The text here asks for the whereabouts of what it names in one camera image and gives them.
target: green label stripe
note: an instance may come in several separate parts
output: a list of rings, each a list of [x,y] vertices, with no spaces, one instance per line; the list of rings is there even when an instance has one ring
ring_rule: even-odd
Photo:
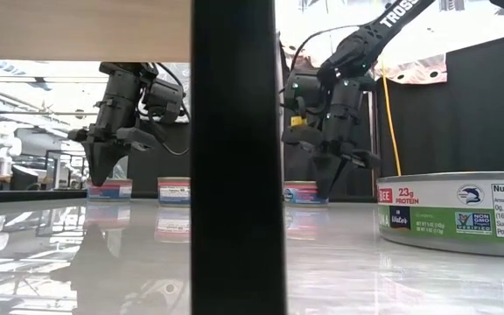
[[[402,213],[400,216],[409,223],[392,218],[395,213],[393,206],[390,209],[390,206],[379,205],[378,209],[380,230],[416,237],[504,243],[504,237],[498,237],[495,232],[493,209],[410,206],[409,214]]]

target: reflective table surface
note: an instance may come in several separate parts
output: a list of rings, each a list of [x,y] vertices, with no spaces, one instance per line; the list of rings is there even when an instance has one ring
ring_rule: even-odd
[[[289,314],[504,314],[504,258],[384,241],[374,205],[285,219]],[[155,200],[0,204],[0,314],[189,314],[189,232]]]

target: can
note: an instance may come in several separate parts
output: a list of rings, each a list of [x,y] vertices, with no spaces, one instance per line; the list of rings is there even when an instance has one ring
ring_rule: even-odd
[[[87,181],[87,198],[97,201],[130,201],[131,179],[107,179],[102,186],[93,185],[92,180]]]
[[[285,207],[287,239],[316,241],[329,223],[328,209],[321,207]]]
[[[189,243],[190,209],[161,206],[155,226],[155,240],[162,243]]]
[[[283,199],[293,206],[325,206],[328,199],[318,195],[318,188],[313,181],[288,181],[283,189]]]
[[[158,203],[168,207],[190,206],[190,178],[158,178]]]

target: black cable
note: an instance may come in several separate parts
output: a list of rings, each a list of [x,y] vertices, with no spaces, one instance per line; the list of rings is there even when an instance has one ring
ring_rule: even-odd
[[[297,58],[298,58],[299,53],[303,50],[303,48],[305,48],[306,43],[308,43],[308,41],[311,40],[312,38],[315,38],[315,37],[317,37],[320,34],[324,34],[325,32],[336,31],[336,30],[339,30],[339,29],[342,29],[342,28],[347,28],[347,27],[360,27],[360,26],[362,26],[362,25],[361,24],[342,25],[342,26],[337,26],[337,27],[333,27],[331,29],[317,31],[317,32],[313,33],[311,36],[309,36],[308,38],[306,38],[304,40],[303,44],[301,44],[297,48],[297,51],[295,52],[295,55],[293,55],[293,61],[290,63],[290,71],[293,71],[293,69],[295,68],[295,64],[297,63]]]
[[[178,85],[182,87],[182,91],[184,91],[184,85],[180,81],[179,77],[174,74],[171,69],[168,68],[168,66],[165,66],[162,62],[157,62],[159,67],[162,67],[175,81]],[[184,114],[188,116],[188,122],[190,122],[190,113],[188,112],[188,109],[186,108],[186,105],[184,105],[184,101],[182,101],[182,110],[184,110]]]
[[[163,146],[163,148],[165,150],[167,150],[173,156],[177,156],[177,157],[181,157],[181,156],[185,155],[186,153],[188,153],[188,151],[190,150],[189,147],[186,148],[185,150],[183,150],[182,152],[176,152],[175,150],[171,149],[168,145],[166,145],[166,143],[165,143],[166,137],[161,137],[161,135],[159,135],[159,131],[157,130],[157,128],[160,128],[160,126],[153,124],[155,122],[153,121],[153,114],[150,111],[147,112],[147,117],[149,118],[149,122],[150,122],[150,126],[151,126],[150,129],[152,130],[152,132],[155,133],[155,137],[164,139],[164,141],[159,141],[159,143]]]

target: cable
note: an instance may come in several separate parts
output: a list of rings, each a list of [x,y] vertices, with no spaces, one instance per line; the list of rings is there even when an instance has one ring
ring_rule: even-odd
[[[149,118],[149,121],[150,121],[150,122],[153,122],[153,114],[152,114],[151,112],[149,112],[149,111],[147,112],[147,117]],[[169,153],[171,153],[173,156],[177,156],[177,157],[183,156],[183,155],[185,155],[186,153],[188,153],[188,151],[190,150],[190,148],[188,147],[188,148],[186,148],[185,150],[183,150],[182,152],[176,152],[175,150],[171,149],[168,145],[166,145],[166,143],[165,143],[165,141],[166,141],[166,137],[162,137],[162,136],[160,135],[160,130],[161,130],[160,126],[155,125],[155,124],[153,124],[153,123],[151,123],[151,124],[150,124],[150,126],[151,126],[151,128],[150,128],[150,129],[151,129],[151,131],[152,131],[153,133],[155,133],[155,137],[157,137],[157,138],[163,138],[163,139],[164,139],[163,141],[158,141],[158,142],[159,142],[159,143],[163,146],[163,148],[164,148],[165,150],[167,150],[167,151],[168,151]]]
[[[182,89],[184,90],[184,85],[180,81],[179,77],[177,77],[176,74],[174,74],[171,71],[171,69],[168,68],[168,66],[165,66],[162,62],[157,62],[157,65],[159,67],[162,67],[163,70],[165,70],[176,81],[176,83],[178,85],[180,85],[182,87]],[[184,101],[182,101],[182,110],[184,110],[184,114],[188,117],[188,122],[190,122],[190,113],[188,112],[186,105],[184,105]],[[168,145],[166,145],[166,143],[161,143],[161,145],[163,146],[163,148],[165,150],[167,150],[169,153],[171,153],[172,155],[177,156],[177,157],[185,155],[190,150],[190,148],[186,148],[182,152],[176,152],[176,151],[172,150]]]
[[[165,66],[162,62],[157,62],[157,65],[159,67],[162,67],[163,70],[165,70],[176,81],[176,83],[182,87],[182,90],[184,91],[184,85],[180,81],[179,77],[177,77],[176,74],[174,74],[171,69],[168,68],[168,66]],[[186,105],[184,105],[184,101],[182,101],[182,110],[184,110],[184,114],[188,117],[188,122],[190,122],[190,113],[188,112]]]
[[[398,176],[402,176],[402,167],[400,167],[400,155],[396,145],[396,133],[394,132],[394,124],[392,123],[392,112],[390,111],[389,85],[386,80],[386,70],[384,61],[381,62],[382,67],[382,85],[384,86],[384,100],[386,101],[386,112],[388,114],[388,127],[390,128],[390,137],[392,138],[392,147],[394,148],[395,169]]]
[[[331,31],[336,31],[336,30],[339,30],[339,29],[342,29],[342,28],[347,28],[347,27],[360,27],[361,25],[360,24],[351,24],[351,25],[342,25],[342,26],[337,26],[337,27],[333,27],[331,29],[327,29],[327,30],[322,30],[322,31],[317,31],[315,33],[313,33],[311,36],[309,36],[308,38],[306,38],[303,42],[303,44],[301,44],[298,48],[297,48],[297,51],[295,52],[295,54],[293,55],[293,60],[292,62],[290,63],[290,72],[293,71],[293,69],[295,68],[295,64],[297,63],[297,58],[298,58],[298,55],[299,53],[303,50],[303,48],[305,48],[305,45],[306,43],[308,43],[309,40],[317,37],[318,35],[320,34],[324,34],[325,32],[331,32]]]

